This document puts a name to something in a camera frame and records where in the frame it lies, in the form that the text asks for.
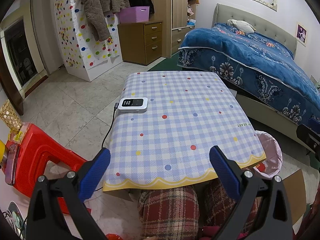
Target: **polka dot wallpaper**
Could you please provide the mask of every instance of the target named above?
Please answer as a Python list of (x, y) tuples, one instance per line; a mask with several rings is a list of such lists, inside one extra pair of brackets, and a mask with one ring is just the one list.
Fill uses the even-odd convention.
[(64, 64), (90, 69), (120, 54), (116, 15), (106, 13), (111, 37), (95, 41), (81, 0), (54, 0), (56, 26)]

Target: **purple plastic basket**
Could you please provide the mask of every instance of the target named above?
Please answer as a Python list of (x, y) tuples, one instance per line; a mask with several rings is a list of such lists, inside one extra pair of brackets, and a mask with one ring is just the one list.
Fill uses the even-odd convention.
[(137, 6), (122, 9), (119, 12), (121, 23), (139, 23), (149, 20), (149, 6)]

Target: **blue blanket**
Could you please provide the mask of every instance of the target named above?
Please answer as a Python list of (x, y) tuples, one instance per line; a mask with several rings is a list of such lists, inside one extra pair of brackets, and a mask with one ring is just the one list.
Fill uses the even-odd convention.
[(303, 123), (320, 117), (319, 92), (292, 52), (262, 34), (245, 34), (225, 24), (195, 29), (180, 46), (178, 65), (216, 72), (296, 123), (303, 115)]

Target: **orange flower print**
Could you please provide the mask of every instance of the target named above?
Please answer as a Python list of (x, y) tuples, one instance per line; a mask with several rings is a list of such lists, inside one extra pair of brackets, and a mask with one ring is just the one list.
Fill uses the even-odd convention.
[(267, 45), (268, 47), (274, 47), (274, 44), (272, 44), (271, 42), (266, 42), (266, 45)]
[(236, 31), (236, 34), (238, 35), (245, 35), (245, 33), (243, 31)]

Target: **bed frame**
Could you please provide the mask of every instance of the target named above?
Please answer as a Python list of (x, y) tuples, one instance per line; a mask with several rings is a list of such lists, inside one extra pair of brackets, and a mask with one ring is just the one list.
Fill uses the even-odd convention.
[[(242, 20), (250, 23), (258, 33), (280, 42), (295, 55), (297, 50), (297, 39), (291, 34), (254, 14), (223, 4), (217, 4), (214, 10), (212, 27), (215, 23), (226, 23), (229, 19)], [(258, 98), (255, 100), (252, 96), (247, 97), (238, 93), (236, 99), (248, 117), (277, 130), (314, 152), (297, 138), (296, 129), (298, 125), (296, 123), (292, 122), (272, 107), (259, 102)]]

